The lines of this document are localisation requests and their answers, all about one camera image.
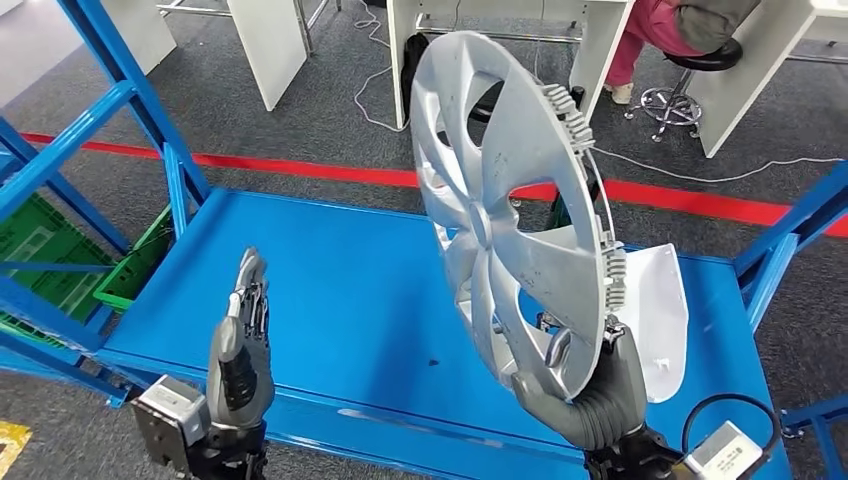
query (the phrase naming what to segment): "gray carpet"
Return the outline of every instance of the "gray carpet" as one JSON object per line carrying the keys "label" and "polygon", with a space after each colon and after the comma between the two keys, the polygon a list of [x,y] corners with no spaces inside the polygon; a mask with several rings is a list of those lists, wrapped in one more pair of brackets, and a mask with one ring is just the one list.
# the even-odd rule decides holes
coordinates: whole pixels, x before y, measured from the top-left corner
{"label": "gray carpet", "polygon": [[[227,19],[168,17],[179,49],[150,75],[171,119],[197,152],[290,158],[367,167],[410,168],[408,133],[395,134],[365,122],[353,105],[353,94],[367,75],[388,65],[388,51],[352,28],[365,18],[361,6],[344,2],[341,13],[327,12],[314,32],[317,54],[304,65],[277,109],[262,107],[235,28]],[[536,22],[479,22],[463,19],[468,28],[527,29]],[[562,26],[547,25],[549,30]],[[506,42],[525,66],[532,68],[535,45]],[[805,44],[805,49],[820,48]],[[837,45],[833,54],[848,55]],[[539,75],[565,82],[570,52],[540,47]],[[656,51],[646,51],[637,68],[637,89],[669,85],[678,69]],[[89,53],[75,52],[3,111],[22,131],[58,133],[106,86]],[[389,79],[379,78],[363,94],[372,116],[391,122]],[[602,98],[593,118],[598,146],[654,165],[703,177],[744,172],[769,160],[845,156],[848,153],[848,68],[788,62],[778,71],[713,160],[685,131],[671,131],[662,144],[650,140],[644,119],[627,122],[622,108]],[[121,112],[97,139],[146,145],[132,118]],[[706,185],[666,177],[619,160],[599,162],[609,178],[708,191],[755,200],[791,203],[830,166],[799,164],[776,167],[748,179]],[[63,169],[127,235],[137,237],[166,203],[162,169],[157,162],[101,153],[78,154]],[[205,169],[213,184],[368,207],[421,212],[412,190],[332,183],[240,170]],[[120,180],[131,178],[129,191]],[[525,202],[522,226],[541,228],[547,206]],[[614,205],[621,238],[653,245],[674,242],[680,251],[732,256],[760,228],[732,222]],[[775,296],[757,344],[776,406],[791,408],[848,391],[845,349],[846,286],[822,279],[844,278],[844,240],[824,238],[792,264]],[[36,379],[0,374],[0,418],[27,424],[35,436],[9,478],[166,478],[141,453],[132,419],[126,411],[102,407],[102,398],[80,389]],[[848,429],[835,429],[838,445],[848,451]],[[788,443],[797,478],[822,471],[815,441]],[[115,459],[112,453],[118,453]],[[274,447],[269,478],[381,478],[399,475],[357,462]]]}

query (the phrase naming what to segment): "person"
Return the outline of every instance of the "person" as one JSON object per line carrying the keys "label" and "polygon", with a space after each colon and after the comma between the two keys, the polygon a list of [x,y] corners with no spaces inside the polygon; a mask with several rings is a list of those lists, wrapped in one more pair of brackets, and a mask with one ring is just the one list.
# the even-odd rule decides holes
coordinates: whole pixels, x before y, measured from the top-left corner
{"label": "person", "polygon": [[633,68],[645,43],[679,57],[712,53],[730,40],[760,0],[635,0],[604,88],[630,103]]}

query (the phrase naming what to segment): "chrome stool base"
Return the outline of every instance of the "chrome stool base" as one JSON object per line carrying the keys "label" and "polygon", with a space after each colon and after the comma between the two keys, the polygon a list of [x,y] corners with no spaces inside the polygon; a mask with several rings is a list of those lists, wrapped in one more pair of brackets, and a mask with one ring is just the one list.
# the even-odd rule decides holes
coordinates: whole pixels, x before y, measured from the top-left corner
{"label": "chrome stool base", "polygon": [[651,140],[655,142],[662,141],[663,133],[665,133],[668,125],[692,125],[694,128],[689,131],[689,136],[692,138],[700,137],[700,119],[703,110],[694,98],[685,93],[691,76],[692,71],[687,70],[674,88],[660,87],[645,90],[639,98],[639,105],[628,108],[624,118],[632,120],[636,110],[642,110],[646,115],[659,122],[659,131],[651,135]]}

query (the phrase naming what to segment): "pink pants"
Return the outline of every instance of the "pink pants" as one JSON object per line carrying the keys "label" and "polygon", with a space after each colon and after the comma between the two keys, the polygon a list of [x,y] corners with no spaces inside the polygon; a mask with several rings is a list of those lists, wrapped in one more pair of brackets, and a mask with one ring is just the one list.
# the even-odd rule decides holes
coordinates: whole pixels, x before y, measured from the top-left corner
{"label": "pink pants", "polygon": [[621,41],[612,59],[606,83],[614,87],[626,85],[633,79],[633,67],[645,42],[663,52],[681,57],[704,55],[683,41],[677,30],[674,13],[676,7],[663,0],[636,0]]}

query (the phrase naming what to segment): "stool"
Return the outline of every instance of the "stool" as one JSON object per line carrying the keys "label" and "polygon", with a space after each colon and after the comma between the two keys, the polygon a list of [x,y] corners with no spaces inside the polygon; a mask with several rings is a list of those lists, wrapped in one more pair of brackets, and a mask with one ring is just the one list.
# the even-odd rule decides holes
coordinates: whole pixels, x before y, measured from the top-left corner
{"label": "stool", "polygon": [[660,122],[660,129],[651,136],[655,142],[662,141],[662,135],[668,125],[695,127],[689,131],[689,136],[698,138],[701,134],[699,123],[703,110],[694,98],[686,94],[689,82],[692,80],[692,72],[719,72],[732,68],[742,58],[742,45],[734,39],[730,39],[721,48],[713,53],[700,57],[678,57],[665,54],[672,62],[685,68],[683,77],[674,88],[660,87],[649,88],[639,98],[639,105],[630,107],[624,114],[624,118],[633,119],[633,112],[642,109],[645,114]]}

